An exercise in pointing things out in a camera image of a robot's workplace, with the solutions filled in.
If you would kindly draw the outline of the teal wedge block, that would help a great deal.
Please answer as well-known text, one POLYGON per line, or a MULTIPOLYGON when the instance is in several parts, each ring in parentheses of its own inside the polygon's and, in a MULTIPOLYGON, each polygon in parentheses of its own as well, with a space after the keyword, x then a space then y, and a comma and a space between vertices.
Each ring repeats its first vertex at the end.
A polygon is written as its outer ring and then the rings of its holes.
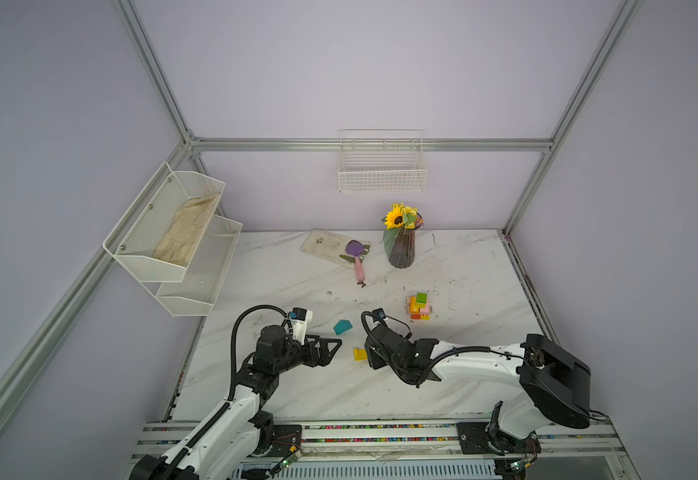
POLYGON ((353 328, 352 323, 349 320, 341 319, 334 326, 333 331, 336 335, 342 335, 353 328))

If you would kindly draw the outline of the yellow arch block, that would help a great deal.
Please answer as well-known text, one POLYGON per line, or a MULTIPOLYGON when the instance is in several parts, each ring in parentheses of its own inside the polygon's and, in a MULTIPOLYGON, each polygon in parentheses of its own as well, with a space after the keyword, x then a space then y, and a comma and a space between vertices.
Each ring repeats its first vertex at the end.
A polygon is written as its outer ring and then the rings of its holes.
POLYGON ((355 361, 366 361, 368 359, 367 352, 361 348, 354 348, 353 355, 355 361))

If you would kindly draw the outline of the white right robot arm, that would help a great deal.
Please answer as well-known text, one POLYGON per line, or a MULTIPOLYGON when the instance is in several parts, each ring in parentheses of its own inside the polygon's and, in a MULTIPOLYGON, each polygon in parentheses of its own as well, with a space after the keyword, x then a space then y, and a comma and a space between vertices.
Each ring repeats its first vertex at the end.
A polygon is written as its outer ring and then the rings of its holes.
POLYGON ((462 346, 432 338, 410 340, 384 321, 364 328, 368 363, 388 367, 403 383, 476 380, 512 387, 496 401, 485 434, 496 451, 509 451, 537 429, 584 430, 596 420, 590 407, 590 368, 540 334, 507 346, 462 346))

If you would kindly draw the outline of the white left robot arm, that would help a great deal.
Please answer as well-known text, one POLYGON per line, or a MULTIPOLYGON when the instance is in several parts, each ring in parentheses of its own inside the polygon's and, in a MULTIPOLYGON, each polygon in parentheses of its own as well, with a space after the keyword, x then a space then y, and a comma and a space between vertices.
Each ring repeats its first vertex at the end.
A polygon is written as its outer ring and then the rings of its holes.
POLYGON ((142 457, 131 479, 227 479, 242 460, 268 451, 272 415, 263 410, 279 376, 299 366, 325 367, 342 341, 309 335, 302 321, 264 328, 256 348, 233 374, 231 393, 191 433, 161 456, 142 457))

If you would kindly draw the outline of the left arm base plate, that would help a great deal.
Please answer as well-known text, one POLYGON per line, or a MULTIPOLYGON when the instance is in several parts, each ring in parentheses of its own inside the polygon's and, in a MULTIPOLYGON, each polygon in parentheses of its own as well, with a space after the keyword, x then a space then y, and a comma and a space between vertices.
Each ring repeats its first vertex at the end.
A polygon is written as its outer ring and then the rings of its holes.
POLYGON ((259 443, 253 457, 286 457, 298 450, 303 427, 297 424, 273 424, 260 430, 259 443))

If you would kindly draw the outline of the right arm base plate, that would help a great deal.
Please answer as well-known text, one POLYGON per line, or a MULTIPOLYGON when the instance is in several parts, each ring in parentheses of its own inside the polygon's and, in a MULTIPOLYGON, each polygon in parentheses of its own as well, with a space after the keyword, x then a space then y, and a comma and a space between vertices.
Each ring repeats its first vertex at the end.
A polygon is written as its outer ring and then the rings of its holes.
POLYGON ((516 439, 488 422, 459 422, 457 437, 463 454, 493 454, 498 456, 529 454, 540 451, 537 436, 516 439))

